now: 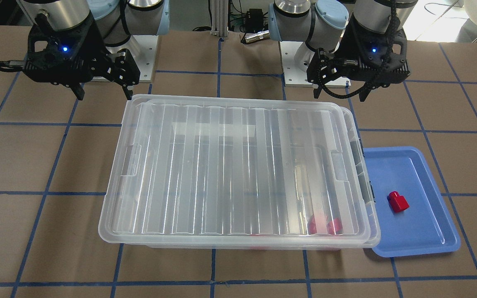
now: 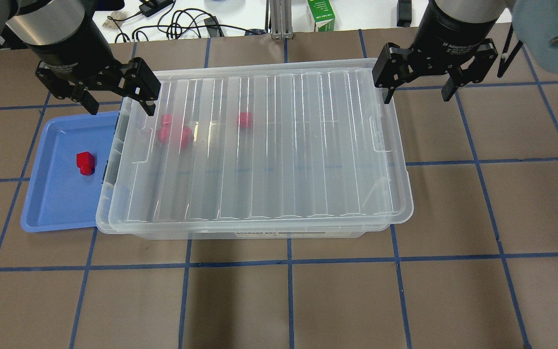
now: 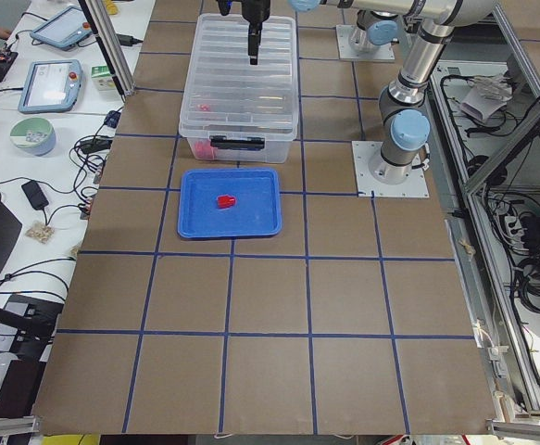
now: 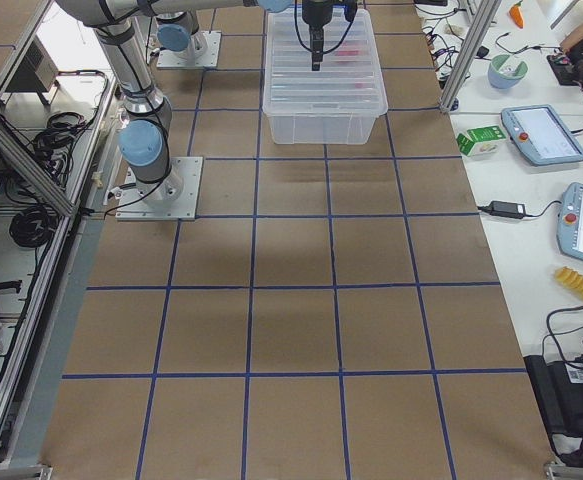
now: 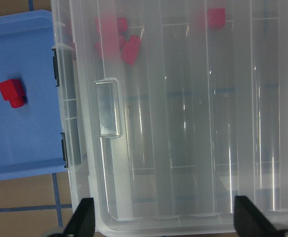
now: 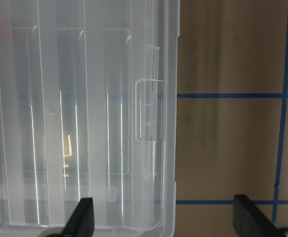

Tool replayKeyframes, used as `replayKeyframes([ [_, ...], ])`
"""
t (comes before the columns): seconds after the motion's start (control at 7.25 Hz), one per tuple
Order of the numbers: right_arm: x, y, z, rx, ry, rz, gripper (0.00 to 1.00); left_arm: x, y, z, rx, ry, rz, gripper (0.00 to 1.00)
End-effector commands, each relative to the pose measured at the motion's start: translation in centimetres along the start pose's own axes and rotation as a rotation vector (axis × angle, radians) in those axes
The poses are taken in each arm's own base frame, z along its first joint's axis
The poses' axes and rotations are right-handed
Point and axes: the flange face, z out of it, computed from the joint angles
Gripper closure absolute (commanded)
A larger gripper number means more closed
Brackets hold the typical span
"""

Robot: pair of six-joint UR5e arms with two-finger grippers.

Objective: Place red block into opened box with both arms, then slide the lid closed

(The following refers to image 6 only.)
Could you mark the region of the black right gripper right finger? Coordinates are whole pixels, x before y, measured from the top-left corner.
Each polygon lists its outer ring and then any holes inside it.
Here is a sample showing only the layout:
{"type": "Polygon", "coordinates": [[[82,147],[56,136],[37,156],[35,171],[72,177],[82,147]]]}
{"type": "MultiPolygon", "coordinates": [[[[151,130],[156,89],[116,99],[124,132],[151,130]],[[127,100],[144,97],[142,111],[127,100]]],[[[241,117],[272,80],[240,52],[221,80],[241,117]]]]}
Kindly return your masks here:
{"type": "Polygon", "coordinates": [[[233,227],[239,237],[279,237],[278,229],[246,195],[234,195],[233,227]]]}

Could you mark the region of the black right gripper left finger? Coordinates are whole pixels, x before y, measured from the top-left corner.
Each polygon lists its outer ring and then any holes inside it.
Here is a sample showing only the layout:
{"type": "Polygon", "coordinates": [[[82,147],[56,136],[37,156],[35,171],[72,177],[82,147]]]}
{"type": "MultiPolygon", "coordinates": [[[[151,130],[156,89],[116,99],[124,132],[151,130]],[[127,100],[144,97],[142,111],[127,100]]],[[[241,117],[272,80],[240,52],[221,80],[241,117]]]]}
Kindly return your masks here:
{"type": "Polygon", "coordinates": [[[82,198],[65,225],[63,237],[92,237],[94,233],[94,210],[91,197],[82,198]]]}

